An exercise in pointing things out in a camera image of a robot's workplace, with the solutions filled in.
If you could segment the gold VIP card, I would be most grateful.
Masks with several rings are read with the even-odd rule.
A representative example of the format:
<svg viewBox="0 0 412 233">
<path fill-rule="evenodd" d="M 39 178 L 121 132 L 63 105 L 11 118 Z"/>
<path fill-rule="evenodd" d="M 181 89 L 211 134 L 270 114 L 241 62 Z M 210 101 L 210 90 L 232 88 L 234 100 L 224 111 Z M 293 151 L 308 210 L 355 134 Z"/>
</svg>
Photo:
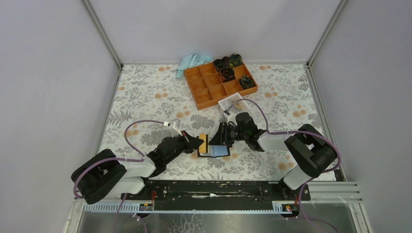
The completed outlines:
<svg viewBox="0 0 412 233">
<path fill-rule="evenodd" d="M 198 152 L 199 153 L 204 153 L 204 154 L 208 153 L 209 152 L 209 145 L 208 145 L 209 136 L 208 136 L 208 134 L 201 133 L 199 135 L 199 139 L 202 139 L 203 143 L 199 146 Z"/>
</svg>

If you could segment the black leather card holder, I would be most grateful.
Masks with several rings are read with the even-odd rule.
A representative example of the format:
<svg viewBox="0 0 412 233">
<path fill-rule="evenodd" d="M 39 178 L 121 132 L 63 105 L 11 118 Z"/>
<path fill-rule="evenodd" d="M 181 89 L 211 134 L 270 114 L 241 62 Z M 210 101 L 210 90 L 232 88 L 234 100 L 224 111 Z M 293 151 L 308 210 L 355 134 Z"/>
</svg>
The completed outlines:
<svg viewBox="0 0 412 233">
<path fill-rule="evenodd" d="M 228 157 L 230 156 L 230 149 L 228 146 L 212 146 L 209 145 L 209 152 L 199 153 L 197 150 L 198 157 L 204 158 L 219 158 L 219 157 Z"/>
</svg>

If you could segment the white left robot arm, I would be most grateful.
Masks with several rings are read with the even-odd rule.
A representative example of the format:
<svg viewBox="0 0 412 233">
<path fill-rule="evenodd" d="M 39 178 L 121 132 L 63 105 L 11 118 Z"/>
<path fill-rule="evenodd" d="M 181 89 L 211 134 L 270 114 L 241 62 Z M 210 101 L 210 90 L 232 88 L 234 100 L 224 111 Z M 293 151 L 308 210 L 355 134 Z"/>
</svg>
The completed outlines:
<svg viewBox="0 0 412 233">
<path fill-rule="evenodd" d="M 168 136 L 142 159 L 117 157 L 112 150 L 104 149 L 77 168 L 71 175 L 73 194 L 88 204 L 95 204 L 109 194 L 134 194 L 143 200 L 149 197 L 151 187 L 145 178 L 155 177 L 182 153 L 192 153 L 205 140 L 182 131 Z"/>
</svg>

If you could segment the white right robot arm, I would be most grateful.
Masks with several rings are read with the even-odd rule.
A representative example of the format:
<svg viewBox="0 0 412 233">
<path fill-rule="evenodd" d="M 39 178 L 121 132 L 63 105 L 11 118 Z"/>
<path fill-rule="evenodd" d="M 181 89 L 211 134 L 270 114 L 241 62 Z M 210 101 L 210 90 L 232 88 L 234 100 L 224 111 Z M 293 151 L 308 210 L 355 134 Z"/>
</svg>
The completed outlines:
<svg viewBox="0 0 412 233">
<path fill-rule="evenodd" d="M 258 128 L 247 112 L 237 114 L 235 122 L 221 122 L 207 145 L 230 148 L 236 141 L 245 142 L 253 151 L 284 150 L 292 155 L 296 166 L 280 180 L 278 188 L 285 200 L 295 197 L 304 183 L 326 173 L 339 158 L 334 145 L 312 125 L 304 124 L 297 131 L 270 132 Z"/>
</svg>

